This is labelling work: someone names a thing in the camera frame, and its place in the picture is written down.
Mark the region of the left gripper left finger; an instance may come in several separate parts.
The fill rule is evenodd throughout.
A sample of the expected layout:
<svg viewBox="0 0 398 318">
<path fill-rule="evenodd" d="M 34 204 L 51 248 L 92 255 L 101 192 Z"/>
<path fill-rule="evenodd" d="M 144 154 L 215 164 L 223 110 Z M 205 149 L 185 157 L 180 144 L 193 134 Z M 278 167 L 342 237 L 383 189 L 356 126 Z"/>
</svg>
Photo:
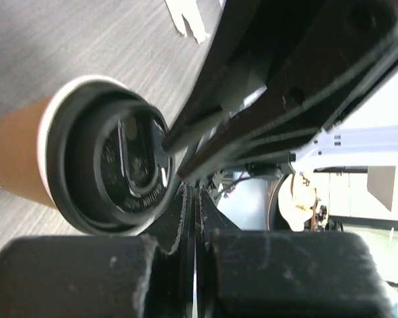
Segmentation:
<svg viewBox="0 0 398 318">
<path fill-rule="evenodd" d="M 136 237 L 12 240 L 0 252 L 0 317 L 191 317 L 192 194 L 180 187 Z"/>
</svg>

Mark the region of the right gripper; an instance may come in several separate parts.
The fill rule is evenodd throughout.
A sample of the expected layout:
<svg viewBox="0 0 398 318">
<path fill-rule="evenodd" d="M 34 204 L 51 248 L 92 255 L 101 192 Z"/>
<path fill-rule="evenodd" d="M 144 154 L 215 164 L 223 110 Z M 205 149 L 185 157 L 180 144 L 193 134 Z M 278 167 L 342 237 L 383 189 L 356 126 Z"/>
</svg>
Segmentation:
<svg viewBox="0 0 398 318">
<path fill-rule="evenodd" d="M 398 64 L 398 1 L 327 1 L 267 90 L 238 112 L 178 175 L 196 179 L 305 145 L 342 120 Z"/>
</svg>

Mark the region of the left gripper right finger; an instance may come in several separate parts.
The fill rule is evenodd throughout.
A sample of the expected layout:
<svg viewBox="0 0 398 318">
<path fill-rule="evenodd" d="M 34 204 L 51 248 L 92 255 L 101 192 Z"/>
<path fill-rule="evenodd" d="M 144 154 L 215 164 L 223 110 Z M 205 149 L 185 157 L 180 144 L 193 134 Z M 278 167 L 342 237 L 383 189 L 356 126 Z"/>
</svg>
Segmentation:
<svg viewBox="0 0 398 318">
<path fill-rule="evenodd" d="M 243 231 L 196 193 L 200 317 L 392 317 L 365 241 L 354 233 Z"/>
</svg>

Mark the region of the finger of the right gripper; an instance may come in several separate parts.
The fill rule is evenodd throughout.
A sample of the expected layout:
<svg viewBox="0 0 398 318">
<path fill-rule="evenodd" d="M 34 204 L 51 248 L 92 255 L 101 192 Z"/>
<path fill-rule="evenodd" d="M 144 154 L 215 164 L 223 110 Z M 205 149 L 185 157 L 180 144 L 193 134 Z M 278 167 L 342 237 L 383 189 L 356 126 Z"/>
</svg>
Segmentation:
<svg viewBox="0 0 398 318">
<path fill-rule="evenodd" d="M 272 2 L 226 1 L 196 83 L 163 142 L 174 154 L 198 142 L 267 79 Z"/>
</svg>

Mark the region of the black plastic cup lid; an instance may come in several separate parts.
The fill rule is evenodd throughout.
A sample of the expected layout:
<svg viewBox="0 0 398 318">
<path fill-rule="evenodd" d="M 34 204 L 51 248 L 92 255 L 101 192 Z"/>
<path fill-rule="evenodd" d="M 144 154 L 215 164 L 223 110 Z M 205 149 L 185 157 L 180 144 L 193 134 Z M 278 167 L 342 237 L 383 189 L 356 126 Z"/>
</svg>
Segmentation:
<svg viewBox="0 0 398 318">
<path fill-rule="evenodd" d="M 106 79 L 67 84 L 50 108 L 46 178 L 65 220 L 93 235 L 144 231 L 177 188 L 162 113 Z"/>
</svg>

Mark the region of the brown paper coffee cup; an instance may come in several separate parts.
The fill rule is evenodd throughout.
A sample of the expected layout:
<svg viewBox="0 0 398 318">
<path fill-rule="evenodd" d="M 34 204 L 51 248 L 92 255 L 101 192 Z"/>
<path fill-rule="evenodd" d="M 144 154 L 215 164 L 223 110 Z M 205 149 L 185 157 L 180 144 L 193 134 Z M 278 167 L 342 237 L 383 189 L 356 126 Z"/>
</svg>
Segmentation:
<svg viewBox="0 0 398 318">
<path fill-rule="evenodd" d="M 66 83 L 105 79 L 127 89 L 121 82 L 100 75 L 81 76 Z M 0 188 L 31 201 L 55 206 L 46 178 L 45 144 L 54 111 L 54 96 L 13 111 L 0 119 Z"/>
</svg>

